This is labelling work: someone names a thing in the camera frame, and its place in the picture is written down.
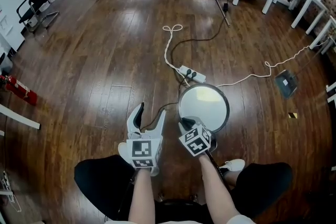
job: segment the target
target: fire extinguisher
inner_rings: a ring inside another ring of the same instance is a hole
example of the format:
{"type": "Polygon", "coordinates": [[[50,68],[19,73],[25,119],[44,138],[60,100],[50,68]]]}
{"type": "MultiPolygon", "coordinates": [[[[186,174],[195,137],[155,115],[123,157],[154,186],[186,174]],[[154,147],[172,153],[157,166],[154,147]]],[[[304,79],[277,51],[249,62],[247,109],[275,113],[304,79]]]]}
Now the fire extinguisher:
{"type": "Polygon", "coordinates": [[[8,91],[11,91],[13,94],[25,100],[27,103],[36,105],[37,94],[19,82],[16,78],[12,76],[4,77],[0,75],[0,79],[5,83],[5,87],[8,91]]]}

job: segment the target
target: chair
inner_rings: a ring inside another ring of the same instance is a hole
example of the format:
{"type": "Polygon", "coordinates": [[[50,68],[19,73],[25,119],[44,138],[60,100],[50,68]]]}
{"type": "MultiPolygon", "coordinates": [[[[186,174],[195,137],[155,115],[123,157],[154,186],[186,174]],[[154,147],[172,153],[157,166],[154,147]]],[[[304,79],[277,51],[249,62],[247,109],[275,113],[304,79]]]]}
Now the chair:
{"type": "Polygon", "coordinates": [[[16,13],[20,17],[19,23],[23,23],[25,25],[26,29],[29,32],[34,33],[40,25],[42,25],[43,27],[45,27],[47,29],[49,27],[50,23],[59,14],[59,12],[57,11],[57,12],[52,12],[52,13],[49,13],[49,14],[45,15],[43,18],[39,18],[39,16],[37,15],[37,13],[39,13],[38,9],[41,8],[41,6],[46,2],[48,2],[48,0],[24,0],[21,3],[21,5],[19,6],[19,8],[17,8],[16,13]],[[26,1],[28,1],[29,5],[30,5],[30,9],[27,10],[27,12],[23,16],[21,16],[20,13],[19,13],[19,10],[26,3],[26,1]],[[34,16],[37,19],[37,24],[35,26],[30,26],[29,24],[25,23],[26,21],[32,19],[34,16]],[[46,25],[44,25],[43,22],[47,18],[51,18],[51,19],[46,25]]]}

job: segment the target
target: round mirror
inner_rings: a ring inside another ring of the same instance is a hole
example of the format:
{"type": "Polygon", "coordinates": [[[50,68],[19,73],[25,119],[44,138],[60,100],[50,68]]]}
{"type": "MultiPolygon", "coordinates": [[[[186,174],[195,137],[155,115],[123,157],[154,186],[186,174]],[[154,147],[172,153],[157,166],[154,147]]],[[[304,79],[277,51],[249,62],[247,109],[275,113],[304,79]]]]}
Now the round mirror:
{"type": "Polygon", "coordinates": [[[229,118],[229,103],[219,89],[209,84],[196,84],[186,89],[177,105],[180,118],[198,117],[207,129],[218,132],[229,118]]]}

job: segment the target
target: black shorts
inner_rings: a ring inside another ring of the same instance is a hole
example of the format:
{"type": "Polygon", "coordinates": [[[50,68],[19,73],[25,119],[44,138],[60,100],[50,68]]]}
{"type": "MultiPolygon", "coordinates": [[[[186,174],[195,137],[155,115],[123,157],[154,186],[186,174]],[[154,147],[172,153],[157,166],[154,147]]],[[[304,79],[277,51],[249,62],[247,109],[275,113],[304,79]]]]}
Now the black shorts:
{"type": "MultiPolygon", "coordinates": [[[[88,159],[75,167],[75,181],[93,205],[112,220],[127,220],[133,195],[131,165],[119,155],[88,159]]],[[[250,164],[238,176],[231,196],[237,210],[253,218],[286,191],[292,171],[286,163],[250,164]]],[[[212,223],[206,205],[186,200],[155,202],[156,223],[193,220],[212,223]]]]}

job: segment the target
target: forearm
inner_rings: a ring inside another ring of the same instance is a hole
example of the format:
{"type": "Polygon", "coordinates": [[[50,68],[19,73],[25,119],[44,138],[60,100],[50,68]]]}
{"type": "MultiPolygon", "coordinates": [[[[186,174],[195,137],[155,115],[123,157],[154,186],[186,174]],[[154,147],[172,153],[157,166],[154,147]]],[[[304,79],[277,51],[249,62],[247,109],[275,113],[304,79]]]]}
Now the forearm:
{"type": "Polygon", "coordinates": [[[214,224],[225,224],[239,212],[208,156],[202,155],[199,162],[203,174],[205,200],[212,221],[214,224]]]}
{"type": "Polygon", "coordinates": [[[155,224],[155,205],[151,174],[147,169],[140,169],[135,179],[128,220],[136,224],[155,224]]]}

